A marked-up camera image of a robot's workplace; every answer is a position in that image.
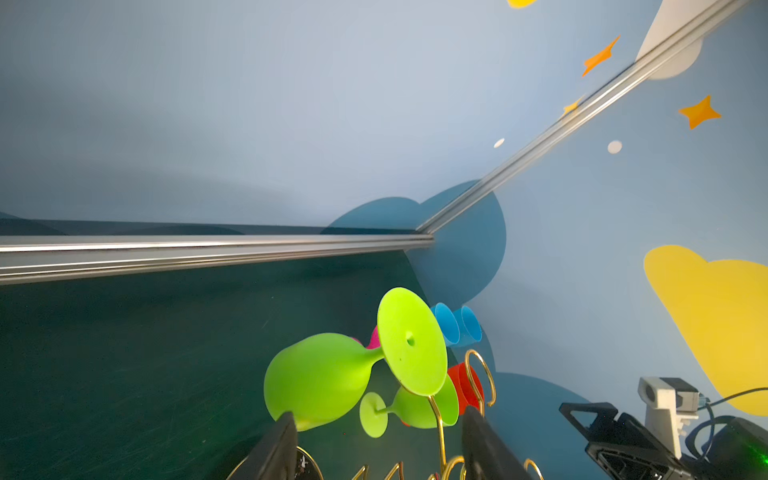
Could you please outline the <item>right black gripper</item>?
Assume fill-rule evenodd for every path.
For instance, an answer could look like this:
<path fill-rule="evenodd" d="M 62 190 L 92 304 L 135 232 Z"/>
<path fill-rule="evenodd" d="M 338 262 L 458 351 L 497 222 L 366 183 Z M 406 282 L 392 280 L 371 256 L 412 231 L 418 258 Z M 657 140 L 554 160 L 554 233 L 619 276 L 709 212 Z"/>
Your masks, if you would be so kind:
<path fill-rule="evenodd" d="M 562 403 L 559 412 L 587 441 L 587 455 L 611 479 L 695 479 L 641 423 L 611 403 Z"/>

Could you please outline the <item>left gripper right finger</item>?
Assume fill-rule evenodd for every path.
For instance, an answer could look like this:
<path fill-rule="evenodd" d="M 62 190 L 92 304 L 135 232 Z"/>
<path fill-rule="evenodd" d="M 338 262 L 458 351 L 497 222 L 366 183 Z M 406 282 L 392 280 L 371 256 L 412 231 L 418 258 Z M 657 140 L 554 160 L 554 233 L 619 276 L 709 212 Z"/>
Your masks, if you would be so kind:
<path fill-rule="evenodd" d="M 531 479 L 523 463 L 472 406 L 463 415 L 461 445 L 467 480 Z"/>

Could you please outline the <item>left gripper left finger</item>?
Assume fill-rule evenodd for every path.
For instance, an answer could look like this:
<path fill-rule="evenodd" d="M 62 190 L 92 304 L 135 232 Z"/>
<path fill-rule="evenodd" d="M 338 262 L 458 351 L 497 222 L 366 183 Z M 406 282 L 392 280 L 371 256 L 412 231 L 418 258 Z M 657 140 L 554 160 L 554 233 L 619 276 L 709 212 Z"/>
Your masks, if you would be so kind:
<path fill-rule="evenodd" d="M 294 415 L 285 412 L 229 474 L 227 480 L 294 479 L 297 447 L 298 431 Z"/>

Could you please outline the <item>green wine glass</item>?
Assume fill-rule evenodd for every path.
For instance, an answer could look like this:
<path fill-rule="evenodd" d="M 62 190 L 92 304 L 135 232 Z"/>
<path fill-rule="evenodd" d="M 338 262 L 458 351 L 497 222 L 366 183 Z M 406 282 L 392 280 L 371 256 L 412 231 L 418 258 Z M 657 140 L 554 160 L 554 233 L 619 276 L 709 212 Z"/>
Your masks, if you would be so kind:
<path fill-rule="evenodd" d="M 290 413 L 299 431 L 340 419 L 363 398 L 373 366 L 381 360 L 409 392 L 437 394 L 448 362 L 430 307 L 416 293 L 396 287 L 382 297 L 376 321 L 380 346 L 375 349 L 348 335 L 320 333 L 277 353 L 263 382 L 272 419 Z"/>
<path fill-rule="evenodd" d="M 449 376 L 434 396 L 444 426 L 453 426 L 459 418 L 459 399 Z M 381 437 L 387 429 L 389 415 L 396 415 L 407 426 L 434 429 L 437 417 L 427 396 L 416 395 L 400 387 L 389 405 L 375 392 L 367 392 L 361 399 L 359 419 L 365 433 L 372 438 Z"/>

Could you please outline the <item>red wine glass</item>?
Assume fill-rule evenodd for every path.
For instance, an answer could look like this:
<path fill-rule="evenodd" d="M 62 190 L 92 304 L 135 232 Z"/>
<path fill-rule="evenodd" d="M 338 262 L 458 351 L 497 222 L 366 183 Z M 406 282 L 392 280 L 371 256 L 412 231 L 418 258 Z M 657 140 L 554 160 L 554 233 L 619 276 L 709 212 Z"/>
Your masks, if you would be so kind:
<path fill-rule="evenodd" d="M 459 400 L 459 415 L 463 415 L 468 406 L 480 408 L 480 401 L 472 388 L 472 382 L 467 375 L 466 365 L 457 364 L 450 367 L 447 373 L 454 384 Z"/>

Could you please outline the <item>green wine glass back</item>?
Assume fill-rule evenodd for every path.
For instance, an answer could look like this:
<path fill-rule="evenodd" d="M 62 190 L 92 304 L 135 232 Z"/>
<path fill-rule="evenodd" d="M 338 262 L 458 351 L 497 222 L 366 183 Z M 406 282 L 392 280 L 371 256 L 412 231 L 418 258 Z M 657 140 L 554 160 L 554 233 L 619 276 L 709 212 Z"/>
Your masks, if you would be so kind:
<path fill-rule="evenodd" d="M 320 333 L 277 353 L 263 382 L 272 419 L 290 413 L 299 431 L 340 419 L 363 398 L 373 366 L 381 360 L 409 392 L 437 394 L 448 362 L 430 307 L 416 293 L 396 287 L 382 297 L 376 321 L 380 346 L 375 349 L 348 335 Z"/>

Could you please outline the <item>blue wine glass front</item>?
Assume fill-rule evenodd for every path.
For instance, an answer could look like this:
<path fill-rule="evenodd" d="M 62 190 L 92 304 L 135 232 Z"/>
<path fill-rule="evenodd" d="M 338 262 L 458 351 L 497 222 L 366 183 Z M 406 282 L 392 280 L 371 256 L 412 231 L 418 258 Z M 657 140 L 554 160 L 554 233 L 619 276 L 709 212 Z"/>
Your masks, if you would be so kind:
<path fill-rule="evenodd" d="M 448 347 L 456 345 L 461 338 L 461 332 L 454 312 L 444 303 L 435 304 L 431 311 L 440 327 L 445 344 Z"/>

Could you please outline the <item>blue wine glass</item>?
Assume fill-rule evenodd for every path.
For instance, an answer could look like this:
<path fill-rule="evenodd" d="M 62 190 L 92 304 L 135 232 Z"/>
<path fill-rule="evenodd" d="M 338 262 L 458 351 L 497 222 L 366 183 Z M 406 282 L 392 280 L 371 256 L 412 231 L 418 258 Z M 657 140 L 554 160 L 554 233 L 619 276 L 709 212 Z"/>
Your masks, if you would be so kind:
<path fill-rule="evenodd" d="M 431 311 L 440 327 L 445 344 L 448 347 L 456 345 L 461 338 L 461 332 L 454 312 L 444 303 L 435 304 Z"/>
<path fill-rule="evenodd" d="M 459 341 L 455 344 L 456 347 L 466 347 L 482 340 L 482 327 L 470 307 L 462 306 L 454 311 L 454 315 L 460 333 Z"/>

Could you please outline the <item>pink wine glass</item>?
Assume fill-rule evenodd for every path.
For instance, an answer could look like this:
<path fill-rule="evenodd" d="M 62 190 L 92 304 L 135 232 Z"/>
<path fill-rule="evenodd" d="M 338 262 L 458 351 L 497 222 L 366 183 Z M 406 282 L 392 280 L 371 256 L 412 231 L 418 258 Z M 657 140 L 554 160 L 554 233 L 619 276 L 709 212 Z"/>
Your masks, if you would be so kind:
<path fill-rule="evenodd" d="M 378 349 L 380 346 L 381 346 L 381 343 L 380 343 L 380 338 L 379 338 L 379 331 L 378 331 L 378 328 L 375 327 L 372 330 L 369 342 L 365 346 L 365 348 L 369 349 L 369 350 L 374 350 L 374 349 Z"/>

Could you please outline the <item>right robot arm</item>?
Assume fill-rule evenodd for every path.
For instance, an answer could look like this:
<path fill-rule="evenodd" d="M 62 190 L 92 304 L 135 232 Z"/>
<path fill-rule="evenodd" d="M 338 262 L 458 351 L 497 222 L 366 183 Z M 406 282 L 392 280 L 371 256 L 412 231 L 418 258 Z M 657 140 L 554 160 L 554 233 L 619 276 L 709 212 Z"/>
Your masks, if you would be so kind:
<path fill-rule="evenodd" d="M 767 430 L 742 417 L 716 416 L 714 408 L 766 390 L 712 401 L 680 378 L 642 377 L 643 421 L 608 402 L 563 403 L 559 411 L 612 479 L 765 479 Z"/>

